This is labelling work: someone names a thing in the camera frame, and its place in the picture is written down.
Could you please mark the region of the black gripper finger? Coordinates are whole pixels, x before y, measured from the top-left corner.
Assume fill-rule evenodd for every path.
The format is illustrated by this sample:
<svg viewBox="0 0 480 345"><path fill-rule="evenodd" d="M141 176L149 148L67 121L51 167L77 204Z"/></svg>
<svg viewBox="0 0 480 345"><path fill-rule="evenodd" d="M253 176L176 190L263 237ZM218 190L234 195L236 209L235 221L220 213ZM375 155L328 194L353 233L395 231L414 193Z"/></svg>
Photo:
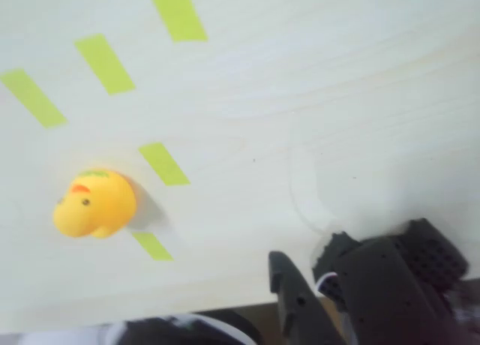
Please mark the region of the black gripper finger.
<svg viewBox="0 0 480 345"><path fill-rule="evenodd" d="M280 330L287 344L340 343L340 334L293 261L281 251L268 254L270 292L277 296Z"/></svg>

